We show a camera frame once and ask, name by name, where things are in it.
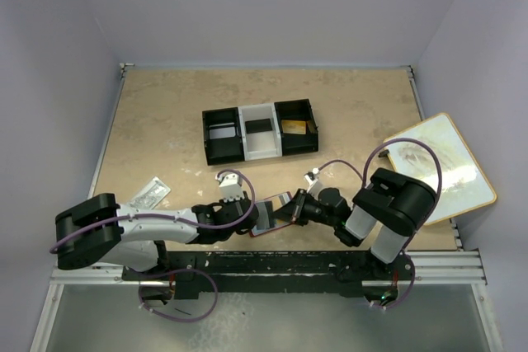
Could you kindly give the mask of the red leather card holder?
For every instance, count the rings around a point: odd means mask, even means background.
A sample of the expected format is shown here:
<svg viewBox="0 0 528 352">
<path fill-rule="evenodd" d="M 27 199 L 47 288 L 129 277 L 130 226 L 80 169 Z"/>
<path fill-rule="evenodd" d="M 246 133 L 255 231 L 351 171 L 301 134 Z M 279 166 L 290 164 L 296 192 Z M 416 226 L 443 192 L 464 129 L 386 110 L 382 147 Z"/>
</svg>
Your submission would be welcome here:
<svg viewBox="0 0 528 352">
<path fill-rule="evenodd" d="M 291 221 L 277 218 L 273 213 L 291 201 L 292 195 L 289 191 L 267 197 L 256 202 L 258 218 L 255 225 L 250 230 L 250 237 L 260 237 L 269 232 L 289 227 Z"/>
</svg>

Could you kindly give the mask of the black white three-compartment tray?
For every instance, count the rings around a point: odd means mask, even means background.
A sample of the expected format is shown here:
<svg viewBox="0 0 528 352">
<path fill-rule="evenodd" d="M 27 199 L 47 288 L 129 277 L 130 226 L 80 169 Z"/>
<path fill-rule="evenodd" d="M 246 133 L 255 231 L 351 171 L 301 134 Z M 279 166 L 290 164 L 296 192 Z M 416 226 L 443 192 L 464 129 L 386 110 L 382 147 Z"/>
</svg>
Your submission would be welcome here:
<svg viewBox="0 0 528 352">
<path fill-rule="evenodd" d="M 318 151 L 318 126 L 308 99 L 202 112 L 209 166 Z"/>
</svg>

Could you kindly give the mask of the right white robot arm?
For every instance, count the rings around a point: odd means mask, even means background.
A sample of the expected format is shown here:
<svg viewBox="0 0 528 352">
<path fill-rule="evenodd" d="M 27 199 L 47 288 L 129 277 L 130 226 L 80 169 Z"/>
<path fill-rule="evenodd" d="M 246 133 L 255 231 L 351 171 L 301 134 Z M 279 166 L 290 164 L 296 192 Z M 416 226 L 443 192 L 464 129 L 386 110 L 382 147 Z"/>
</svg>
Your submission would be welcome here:
<svg viewBox="0 0 528 352">
<path fill-rule="evenodd" d="M 436 192 L 425 182 L 410 176 L 377 169 L 370 184 L 361 188 L 351 202 L 334 187 L 323 187 L 313 173 L 307 190 L 275 210 L 279 220 L 304 226 L 312 221 L 333 229 L 345 246 L 359 246 L 375 226 L 381 228 L 370 247 L 367 270 L 376 279 L 385 279 L 396 269 L 396 258 L 413 239 L 433 211 Z"/>
</svg>

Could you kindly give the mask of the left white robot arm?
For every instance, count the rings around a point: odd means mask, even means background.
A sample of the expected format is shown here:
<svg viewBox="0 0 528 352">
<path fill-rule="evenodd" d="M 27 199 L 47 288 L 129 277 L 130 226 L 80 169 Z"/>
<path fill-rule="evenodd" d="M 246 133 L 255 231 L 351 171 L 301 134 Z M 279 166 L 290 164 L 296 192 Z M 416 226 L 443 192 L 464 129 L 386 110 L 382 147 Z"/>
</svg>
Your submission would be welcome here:
<svg viewBox="0 0 528 352">
<path fill-rule="evenodd" d="M 258 216 L 247 194 L 232 201 L 163 211 L 117 204 L 113 194 L 104 193 L 56 216 L 57 242 L 50 252 L 57 256 L 61 270 L 105 262 L 161 279 L 170 268 L 165 242 L 214 245 L 250 231 Z"/>
</svg>

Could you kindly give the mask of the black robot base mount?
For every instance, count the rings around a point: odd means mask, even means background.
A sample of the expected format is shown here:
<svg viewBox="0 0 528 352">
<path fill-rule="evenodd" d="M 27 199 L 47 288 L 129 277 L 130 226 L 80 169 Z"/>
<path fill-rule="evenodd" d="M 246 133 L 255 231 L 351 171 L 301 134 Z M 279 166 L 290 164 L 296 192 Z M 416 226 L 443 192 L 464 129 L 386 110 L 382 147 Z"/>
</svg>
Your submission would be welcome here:
<svg viewBox="0 0 528 352">
<path fill-rule="evenodd" d="M 347 298 L 396 298 L 397 288 L 413 281 L 415 267 L 403 253 L 391 264 L 368 251 L 170 251 L 162 265 L 144 274 L 123 270 L 143 294 L 176 300 L 203 293 L 334 293 Z"/>
</svg>

